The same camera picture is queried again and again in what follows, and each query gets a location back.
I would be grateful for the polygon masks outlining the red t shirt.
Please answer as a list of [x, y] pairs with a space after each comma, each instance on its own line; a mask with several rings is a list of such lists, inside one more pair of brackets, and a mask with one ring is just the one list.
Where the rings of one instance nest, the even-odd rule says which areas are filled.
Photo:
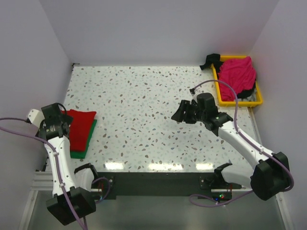
[[67, 115], [72, 117], [69, 132], [70, 151], [84, 153], [88, 149], [94, 131], [96, 111], [83, 112], [70, 109]]

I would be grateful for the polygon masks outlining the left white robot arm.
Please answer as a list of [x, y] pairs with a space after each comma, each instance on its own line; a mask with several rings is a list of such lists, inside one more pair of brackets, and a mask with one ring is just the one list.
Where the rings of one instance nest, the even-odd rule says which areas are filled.
[[43, 120], [37, 136], [44, 143], [52, 169], [52, 198], [46, 201], [48, 211], [64, 226], [75, 221], [86, 230], [86, 216], [96, 211], [90, 188], [99, 184], [99, 176], [94, 172], [84, 174], [81, 186], [76, 172], [71, 166], [70, 124], [68, 116], [60, 103], [42, 107]]

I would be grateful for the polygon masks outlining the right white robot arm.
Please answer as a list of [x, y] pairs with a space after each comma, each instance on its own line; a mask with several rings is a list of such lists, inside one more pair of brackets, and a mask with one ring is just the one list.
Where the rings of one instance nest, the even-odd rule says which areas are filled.
[[214, 170], [214, 184], [225, 188], [230, 183], [248, 186], [261, 200], [268, 200], [279, 192], [293, 188], [287, 156], [274, 153], [252, 139], [225, 112], [219, 112], [210, 93], [194, 94], [191, 101], [182, 100], [172, 120], [195, 124], [205, 128], [230, 144], [250, 164], [251, 171], [235, 170], [232, 163], [225, 163]]

